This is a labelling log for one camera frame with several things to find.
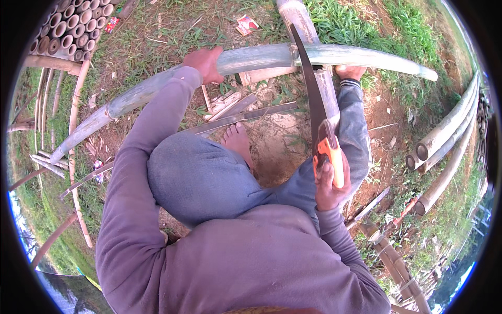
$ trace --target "hand saw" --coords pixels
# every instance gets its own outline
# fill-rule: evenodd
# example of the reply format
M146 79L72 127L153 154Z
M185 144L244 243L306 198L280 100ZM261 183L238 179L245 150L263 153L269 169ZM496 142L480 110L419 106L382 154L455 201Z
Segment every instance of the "hand saw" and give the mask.
M334 133L334 127L326 118L321 92L319 91L314 69L310 63L307 51L303 46L295 25L291 24L290 28L298 48L300 60L302 61L303 77L305 79L305 85L307 86L312 130L312 164L314 167L314 176L317 178L317 173L322 171L324 162L326 159L329 159L329 162L333 165L335 170L333 185L337 188L342 188L345 185L345 179L343 176L343 160L340 143Z

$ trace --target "hand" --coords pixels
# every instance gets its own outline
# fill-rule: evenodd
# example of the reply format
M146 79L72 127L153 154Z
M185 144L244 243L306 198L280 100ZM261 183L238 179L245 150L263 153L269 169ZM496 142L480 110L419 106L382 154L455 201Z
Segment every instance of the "hand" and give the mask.
M221 83L225 78L219 75L218 70L216 70L216 61L222 52L223 48L219 46L211 50L202 48L187 54L183 60L183 66L191 66L197 69L204 78L204 82L202 83L204 85L213 82Z
M340 79L352 78L356 81L361 81L362 75L366 72L366 67L364 66L353 66L353 65L337 65L335 66L335 71Z
M347 157L342 151L343 160L343 177L345 185L343 188L336 188L333 186L333 178L335 177L335 170L333 165L326 160L322 166L322 171L317 173L315 185L317 192L315 193L315 201L317 202L317 210L320 212L330 211L335 209L341 201L352 191L350 185L350 168L348 166Z

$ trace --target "person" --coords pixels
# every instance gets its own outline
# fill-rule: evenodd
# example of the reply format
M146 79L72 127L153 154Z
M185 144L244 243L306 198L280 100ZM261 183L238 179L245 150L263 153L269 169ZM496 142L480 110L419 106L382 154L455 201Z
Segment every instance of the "person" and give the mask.
M345 186L333 187L329 162L314 179L310 157L265 189L251 173L243 124L230 126L221 144L177 133L194 90L223 81L221 52L188 54L115 157L96 244L106 300L117 313L389 313L340 213L368 174L365 68L336 68ZM185 238L164 244L159 206L191 229Z

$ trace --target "purple long-sleeve shirt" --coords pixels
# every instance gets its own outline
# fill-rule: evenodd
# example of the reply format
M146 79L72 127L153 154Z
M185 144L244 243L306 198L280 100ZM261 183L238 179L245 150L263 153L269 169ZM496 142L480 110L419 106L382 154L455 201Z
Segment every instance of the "purple long-sleeve shirt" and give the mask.
M103 293L117 313L222 313L253 306L389 313L339 208L311 218L263 205L211 220L165 247L147 180L153 149L177 132L200 73L182 67L143 109L117 153L96 245ZM174 106L183 103L185 106Z

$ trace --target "striped cuff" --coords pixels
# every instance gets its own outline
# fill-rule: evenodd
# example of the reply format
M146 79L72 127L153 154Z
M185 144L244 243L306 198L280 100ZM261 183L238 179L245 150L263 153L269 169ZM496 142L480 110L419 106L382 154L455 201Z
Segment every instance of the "striped cuff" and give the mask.
M361 88L359 81L353 78L345 78L340 82L340 86L355 86Z

